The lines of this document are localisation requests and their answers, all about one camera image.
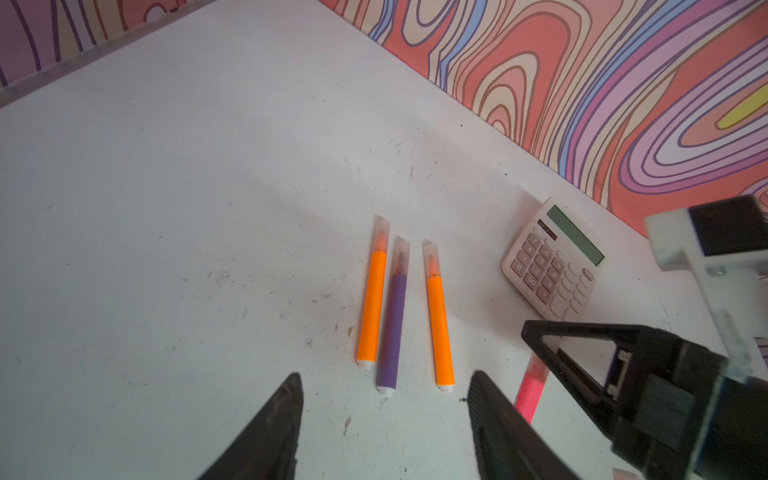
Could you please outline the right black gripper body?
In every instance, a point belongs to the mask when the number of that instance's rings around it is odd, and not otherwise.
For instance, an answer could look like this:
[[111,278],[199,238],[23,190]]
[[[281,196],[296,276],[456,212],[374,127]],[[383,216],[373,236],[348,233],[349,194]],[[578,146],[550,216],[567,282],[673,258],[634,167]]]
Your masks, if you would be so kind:
[[767,383],[725,374],[724,356],[661,329],[622,326],[612,450],[646,479],[764,479]]

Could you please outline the pink pen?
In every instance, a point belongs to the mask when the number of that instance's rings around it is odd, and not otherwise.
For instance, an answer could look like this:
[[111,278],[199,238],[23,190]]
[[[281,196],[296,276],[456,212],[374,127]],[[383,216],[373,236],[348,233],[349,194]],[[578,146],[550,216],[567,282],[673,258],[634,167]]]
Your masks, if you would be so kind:
[[532,354],[514,402],[518,413],[528,423],[535,416],[548,374],[544,362]]

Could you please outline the orange pen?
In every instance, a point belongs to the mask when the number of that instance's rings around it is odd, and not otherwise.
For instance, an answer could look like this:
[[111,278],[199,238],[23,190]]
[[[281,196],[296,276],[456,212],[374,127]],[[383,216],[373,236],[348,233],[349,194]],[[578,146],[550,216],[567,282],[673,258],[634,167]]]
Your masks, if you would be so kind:
[[372,369],[377,360],[389,233],[390,222],[383,217],[377,217],[372,234],[368,277],[356,357],[357,365],[365,370]]
[[442,392],[452,392],[455,377],[438,246],[425,241],[423,255],[436,385]]

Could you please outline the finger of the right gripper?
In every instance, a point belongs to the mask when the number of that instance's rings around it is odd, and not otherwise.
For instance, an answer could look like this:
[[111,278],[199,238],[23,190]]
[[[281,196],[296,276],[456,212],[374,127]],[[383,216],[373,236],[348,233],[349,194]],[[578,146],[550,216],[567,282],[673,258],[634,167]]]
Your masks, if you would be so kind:
[[652,329],[643,325],[528,320],[522,339],[598,430],[611,438],[638,409]]

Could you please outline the purple pen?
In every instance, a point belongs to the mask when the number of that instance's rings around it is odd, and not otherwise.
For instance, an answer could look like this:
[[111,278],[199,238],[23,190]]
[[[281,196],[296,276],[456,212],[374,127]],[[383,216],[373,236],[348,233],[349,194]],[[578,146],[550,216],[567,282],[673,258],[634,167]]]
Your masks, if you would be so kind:
[[397,389],[409,260],[410,243],[397,237],[376,377],[377,391],[387,398],[392,397]]

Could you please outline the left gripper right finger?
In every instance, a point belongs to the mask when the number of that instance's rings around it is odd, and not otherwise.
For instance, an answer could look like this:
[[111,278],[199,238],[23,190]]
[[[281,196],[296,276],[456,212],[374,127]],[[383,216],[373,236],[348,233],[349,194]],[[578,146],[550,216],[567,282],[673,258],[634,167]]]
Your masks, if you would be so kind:
[[473,373],[467,406],[482,479],[575,479],[483,371]]

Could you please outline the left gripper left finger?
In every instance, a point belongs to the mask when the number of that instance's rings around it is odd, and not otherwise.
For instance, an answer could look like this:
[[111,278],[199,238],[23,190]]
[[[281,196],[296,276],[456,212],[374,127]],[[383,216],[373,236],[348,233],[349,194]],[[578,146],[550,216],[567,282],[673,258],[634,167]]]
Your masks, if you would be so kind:
[[200,477],[294,479],[303,403],[301,376],[294,372]]

